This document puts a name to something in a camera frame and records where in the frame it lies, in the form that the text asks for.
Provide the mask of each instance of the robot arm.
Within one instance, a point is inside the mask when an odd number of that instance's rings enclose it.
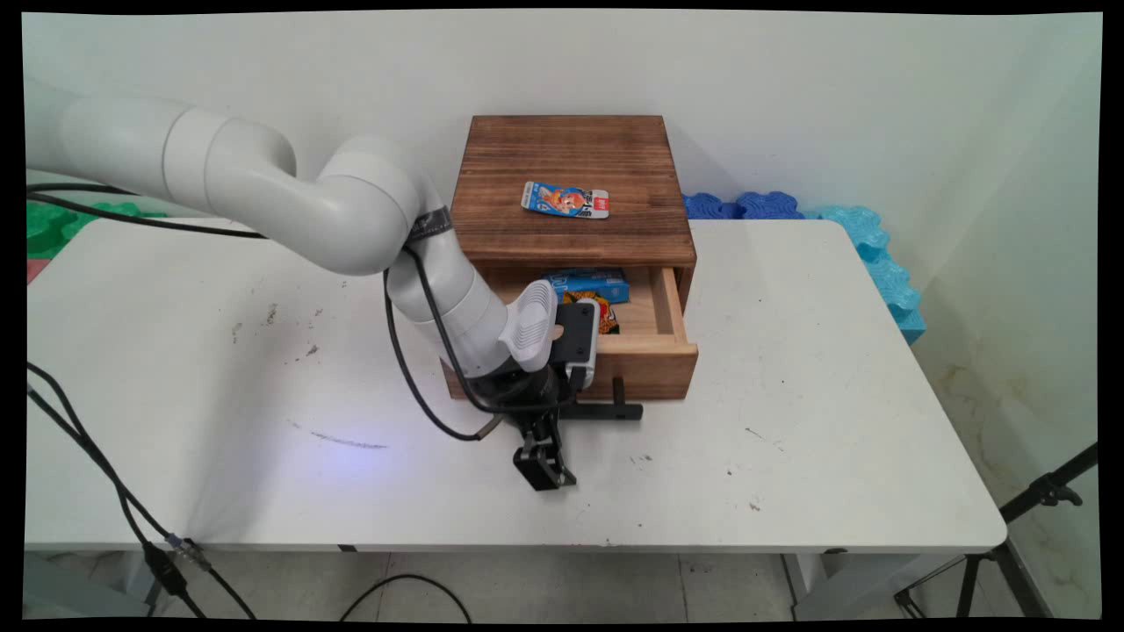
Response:
[[[505,306],[461,251],[433,183],[391,143],[351,138],[314,182],[303,182],[294,178],[289,142],[263,125],[160,99],[80,97],[27,79],[24,127],[30,169],[235,219],[342,274],[386,270],[395,306],[444,356],[434,309],[414,259],[404,252],[408,244],[425,268],[464,377],[492,401],[478,406],[508,415],[519,427],[524,442],[513,461],[535,489],[577,480],[562,459],[561,414],[640,418],[641,407],[623,401],[572,404],[572,391],[593,378],[596,303],[565,306],[575,319],[568,320],[572,326],[563,341],[580,340],[562,345],[570,351],[552,360],[551,331],[560,310],[554,289],[535,281]],[[571,380],[570,404],[562,410],[559,394]]]
[[[444,214],[427,177],[393,144],[356,136],[315,182],[294,178],[279,132],[162,99],[80,97],[24,81],[26,163],[235,219],[342,274],[388,271],[391,299],[442,353],[411,259],[415,222]],[[455,233],[410,241],[469,378],[509,358],[508,309],[461,252]]]

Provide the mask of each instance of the tiled floor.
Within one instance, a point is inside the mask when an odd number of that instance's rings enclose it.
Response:
[[[112,585],[115,556],[63,556],[55,562]],[[681,623],[791,621],[791,593],[780,556],[670,553],[279,553],[208,552],[215,568],[259,617],[336,620],[379,579],[418,574],[447,586],[480,623]],[[988,576],[981,567],[981,583]],[[194,566],[182,566],[199,607],[211,617],[241,619],[225,592]],[[962,565],[914,592],[931,616],[951,616]],[[991,593],[997,593],[992,587]],[[973,616],[998,614],[996,597],[977,592]],[[1001,608],[1017,613],[1014,601]],[[191,616],[182,602],[161,596],[160,616]],[[25,619],[65,616],[42,606]],[[900,619],[891,602],[860,619]],[[404,579],[371,594],[348,620],[460,622],[439,589]]]

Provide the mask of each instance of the light blue foam block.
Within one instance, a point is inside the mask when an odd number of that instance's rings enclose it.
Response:
[[[864,206],[830,206],[816,209],[812,217],[843,226],[863,261],[877,260],[890,243],[889,233],[879,226],[882,218]]]
[[[917,338],[925,333],[925,319],[921,317],[921,312],[914,309],[904,319],[898,322],[901,335],[906,337],[907,344],[917,342]]]
[[[894,320],[900,324],[921,304],[921,294],[909,287],[909,272],[895,263],[890,254],[885,251],[874,261],[864,263],[867,272],[874,281],[874,287],[878,288],[878,294],[882,295],[882,300],[890,308]]]

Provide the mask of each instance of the white table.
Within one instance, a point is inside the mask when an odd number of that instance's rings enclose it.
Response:
[[[812,589],[797,614],[814,619],[1005,539],[840,226],[691,232],[687,399],[644,403],[638,423],[563,422],[578,485],[558,491],[516,471],[510,427],[465,444],[424,417],[380,277],[272,242],[94,222],[28,287],[28,359],[157,520],[211,547],[791,553]],[[437,415],[479,427],[399,331]],[[26,549],[137,548],[112,487],[30,403],[27,450]],[[836,548],[883,556],[825,579],[808,562]]]

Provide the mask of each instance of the wooden drawer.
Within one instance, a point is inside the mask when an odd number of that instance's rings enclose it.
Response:
[[[511,303],[544,269],[481,268],[480,273],[504,303]],[[625,268],[628,303],[613,306],[619,334],[597,338],[593,383],[581,399],[613,399],[613,378],[624,378],[629,400],[682,399],[695,373],[698,347],[687,338],[676,277],[671,268]],[[453,370],[442,362],[452,397],[464,392]]]

